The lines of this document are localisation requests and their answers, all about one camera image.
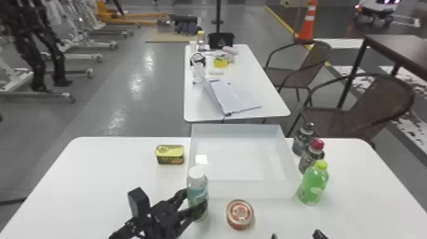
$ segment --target green bottle cap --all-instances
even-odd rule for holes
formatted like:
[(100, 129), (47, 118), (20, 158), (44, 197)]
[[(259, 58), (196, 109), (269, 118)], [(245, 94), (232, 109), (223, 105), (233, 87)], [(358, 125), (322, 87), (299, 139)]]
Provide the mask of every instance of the green bottle cap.
[(328, 164), (325, 160), (316, 160), (315, 167), (319, 170), (326, 170)]

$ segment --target container lid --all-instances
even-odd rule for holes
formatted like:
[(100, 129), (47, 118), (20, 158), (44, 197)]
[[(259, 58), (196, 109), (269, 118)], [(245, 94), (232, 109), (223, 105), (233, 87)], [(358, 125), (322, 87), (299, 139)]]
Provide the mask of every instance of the container lid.
[(193, 168), (190, 168), (190, 171), (188, 171), (188, 177), (190, 177), (193, 182), (203, 181), (205, 178), (203, 165), (196, 165)]
[(304, 129), (305, 130), (313, 130), (313, 127), (315, 126), (315, 124), (313, 122), (308, 122), (304, 125)]
[(242, 199), (236, 199), (228, 203), (226, 215), (228, 224), (236, 230), (249, 228), (255, 219), (252, 206)]
[(325, 160), (316, 160), (315, 167), (319, 170), (326, 170), (328, 163)]
[(314, 138), (313, 141), (311, 141), (311, 147), (314, 150), (322, 150), (325, 143), (319, 138)]

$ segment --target notebook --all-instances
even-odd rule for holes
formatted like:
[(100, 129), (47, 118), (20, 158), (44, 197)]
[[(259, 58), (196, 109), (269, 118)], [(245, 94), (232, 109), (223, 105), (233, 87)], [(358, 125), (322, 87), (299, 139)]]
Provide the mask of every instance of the notebook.
[(203, 78), (202, 83), (209, 96), (219, 105), (224, 115), (261, 107), (248, 94), (237, 93), (233, 89), (233, 85), (225, 79)]

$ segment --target traffic cone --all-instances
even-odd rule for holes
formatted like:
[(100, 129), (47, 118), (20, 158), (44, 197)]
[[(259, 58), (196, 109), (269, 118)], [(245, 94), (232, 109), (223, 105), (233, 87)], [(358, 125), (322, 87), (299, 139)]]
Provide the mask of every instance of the traffic cone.
[(308, 2), (308, 11), (304, 23), (302, 24), (301, 30), (298, 32), (298, 39), (300, 40), (312, 40), (313, 29), (315, 28), (315, 15), (316, 15), (317, 0), (310, 0)]

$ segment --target black table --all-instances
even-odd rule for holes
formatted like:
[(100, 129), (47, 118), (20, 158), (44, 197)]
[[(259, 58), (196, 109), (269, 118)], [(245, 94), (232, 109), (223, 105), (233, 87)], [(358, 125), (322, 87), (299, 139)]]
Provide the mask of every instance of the black table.
[(366, 35), (350, 72), (350, 77), (339, 99), (338, 108), (342, 108), (346, 100), (351, 84), (355, 78), (354, 75), (357, 72), (368, 46), (394, 61), (395, 66), (391, 71), (391, 75), (396, 76), (399, 68), (404, 67), (416, 76), (427, 81), (426, 40), (412, 35)]

